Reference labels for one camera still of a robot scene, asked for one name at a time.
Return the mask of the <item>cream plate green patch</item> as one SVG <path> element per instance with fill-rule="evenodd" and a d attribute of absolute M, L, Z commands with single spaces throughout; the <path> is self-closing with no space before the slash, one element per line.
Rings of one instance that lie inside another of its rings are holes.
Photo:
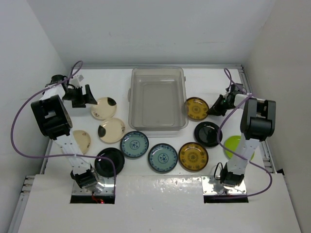
<path fill-rule="evenodd" d="M 125 124 L 119 118 L 111 117 L 99 124 L 98 137 L 105 143 L 116 143 L 120 141 L 124 135 Z"/>
<path fill-rule="evenodd" d="M 117 103 L 110 97 L 102 97 L 97 100 L 97 105 L 92 105 L 91 114 L 98 120 L 113 117 L 117 110 Z"/>

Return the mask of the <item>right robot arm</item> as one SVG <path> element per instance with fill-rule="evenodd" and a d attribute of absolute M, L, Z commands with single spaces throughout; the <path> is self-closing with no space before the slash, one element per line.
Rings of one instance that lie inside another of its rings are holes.
<path fill-rule="evenodd" d="M 227 149 L 233 156 L 220 173 L 225 187 L 239 186 L 244 179 L 246 166 L 262 141 L 273 135 L 276 124 L 276 102 L 262 100 L 243 92 L 242 84 L 232 84 L 207 110 L 211 116 L 224 116 L 228 110 L 242 109 L 241 139 L 236 151 Z"/>

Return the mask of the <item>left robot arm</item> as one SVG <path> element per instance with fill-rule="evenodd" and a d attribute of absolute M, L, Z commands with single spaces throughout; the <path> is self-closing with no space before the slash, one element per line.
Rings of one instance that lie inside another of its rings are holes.
<path fill-rule="evenodd" d="M 66 76 L 54 75 L 51 82 L 46 85 L 49 89 L 44 91 L 43 97 L 31 103 L 31 109 L 41 133 L 53 140 L 66 155 L 70 165 L 70 176 L 81 189 L 92 190 L 97 182 L 94 168 L 88 160 L 79 155 L 82 151 L 74 138 L 72 121 L 63 104 L 64 100 L 71 101 L 73 108 L 85 108 L 87 104 L 97 104 L 90 87 L 68 87 Z"/>

